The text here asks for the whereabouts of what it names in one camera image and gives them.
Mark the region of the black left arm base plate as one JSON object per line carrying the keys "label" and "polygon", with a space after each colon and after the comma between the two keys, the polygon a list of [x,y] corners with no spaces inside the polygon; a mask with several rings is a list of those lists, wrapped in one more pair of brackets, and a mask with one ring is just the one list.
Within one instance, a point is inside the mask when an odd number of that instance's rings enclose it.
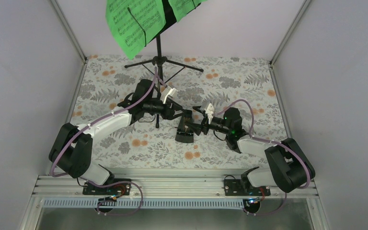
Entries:
{"label": "black left arm base plate", "polygon": [[131,179],[116,178],[111,181],[112,183],[118,183],[106,188],[99,188],[91,183],[86,182],[82,191],[83,195],[87,196],[128,196],[130,195]]}

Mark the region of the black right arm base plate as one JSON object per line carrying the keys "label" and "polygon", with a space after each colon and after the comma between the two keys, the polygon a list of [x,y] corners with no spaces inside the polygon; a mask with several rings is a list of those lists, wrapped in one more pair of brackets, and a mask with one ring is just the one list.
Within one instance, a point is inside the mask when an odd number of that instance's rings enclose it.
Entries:
{"label": "black right arm base plate", "polygon": [[240,179],[226,178],[223,181],[225,196],[270,196],[267,186],[246,188]]}

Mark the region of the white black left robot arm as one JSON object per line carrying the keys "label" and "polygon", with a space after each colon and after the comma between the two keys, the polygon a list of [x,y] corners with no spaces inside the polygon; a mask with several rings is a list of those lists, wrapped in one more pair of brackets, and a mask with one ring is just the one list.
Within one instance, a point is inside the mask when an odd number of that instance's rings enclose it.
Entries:
{"label": "white black left robot arm", "polygon": [[50,174],[58,177],[54,169],[59,167],[64,175],[82,178],[93,184],[102,194],[114,188],[114,175],[105,167],[93,162],[94,144],[111,133],[138,122],[144,114],[159,115],[165,120],[174,120],[187,112],[169,97],[174,88],[166,88],[159,97],[153,97],[156,79],[141,80],[133,93],[120,102],[111,112],[79,126],[64,124],[49,152],[52,162]]}

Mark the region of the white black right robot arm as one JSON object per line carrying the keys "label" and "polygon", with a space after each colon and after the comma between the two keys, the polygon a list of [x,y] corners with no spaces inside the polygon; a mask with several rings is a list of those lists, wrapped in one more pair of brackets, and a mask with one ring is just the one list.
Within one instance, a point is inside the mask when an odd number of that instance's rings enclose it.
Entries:
{"label": "white black right robot arm", "polygon": [[242,126],[242,117],[237,108],[229,108],[223,117],[214,115],[211,104],[195,106],[203,115],[201,123],[186,122],[194,133],[200,135],[215,131],[225,134],[228,148],[241,154],[251,154],[268,163],[268,167],[255,166],[241,175],[240,188],[246,195],[254,194],[267,186],[278,187],[289,193],[296,188],[306,188],[315,177],[315,169],[296,140],[287,138],[281,142],[250,135]]}

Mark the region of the black metronome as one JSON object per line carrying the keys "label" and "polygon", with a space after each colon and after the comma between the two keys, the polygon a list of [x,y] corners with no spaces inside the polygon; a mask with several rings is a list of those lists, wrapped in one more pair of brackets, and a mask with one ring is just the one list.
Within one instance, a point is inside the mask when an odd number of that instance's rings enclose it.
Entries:
{"label": "black metronome", "polygon": [[186,122],[193,122],[191,115],[181,117],[177,127],[175,141],[189,144],[194,142],[194,132],[186,125]]}

